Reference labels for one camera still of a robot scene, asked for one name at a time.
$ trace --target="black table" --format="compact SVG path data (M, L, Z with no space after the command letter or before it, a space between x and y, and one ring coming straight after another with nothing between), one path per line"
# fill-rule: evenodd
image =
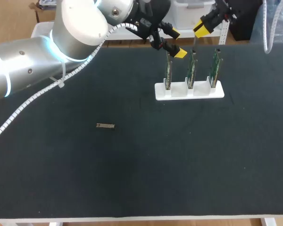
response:
M0 136L0 219L282 215L283 45L220 49L222 99L159 102L164 51L104 48L34 101ZM0 100L0 126L47 84Z

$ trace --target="white shelf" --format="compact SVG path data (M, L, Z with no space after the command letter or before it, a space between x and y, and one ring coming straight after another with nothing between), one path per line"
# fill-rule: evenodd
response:
M167 23L171 23L172 25L174 25L173 18L170 15L170 13L165 17L165 19L163 21L167 22ZM186 29L186 30L177 29L177 31L181 34L179 38L194 38L195 37L194 31L193 31L192 28ZM171 39L171 37L164 34L163 31L159 32L159 34L160 34L161 37L163 37L165 39ZM216 28L213 33L207 35L206 37L219 37L219 36L221 36L220 26L218 28ZM108 38L108 40L138 40L138 39L141 39L141 38L138 37L137 35L131 33L127 29L117 30L114 34L110 35L109 38Z

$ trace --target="circuit board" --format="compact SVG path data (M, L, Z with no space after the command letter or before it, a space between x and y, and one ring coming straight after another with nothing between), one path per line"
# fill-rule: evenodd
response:
M171 81L172 81L172 58L168 52L166 52L166 78L165 78L165 85L166 90L171 89Z
M187 78L188 78L187 82L188 82L189 89L193 89L193 86L194 86L197 62L198 60L196 59L196 51L191 50L188 75L187 75Z
M215 49L213 56L213 65L209 74L209 83L211 85L211 88L216 88L216 84L218 81L218 72L223 61L223 59L220 57L220 54L221 51L219 49Z

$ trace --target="white stand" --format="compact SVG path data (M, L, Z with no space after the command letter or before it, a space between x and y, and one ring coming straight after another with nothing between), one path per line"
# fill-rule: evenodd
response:
M194 82L193 89L188 88L187 78L184 82L172 82L171 89L166 90L165 83L155 84L155 96L157 100L186 100L186 99L211 99L223 98L221 82L218 81L216 88L211 88L209 80Z

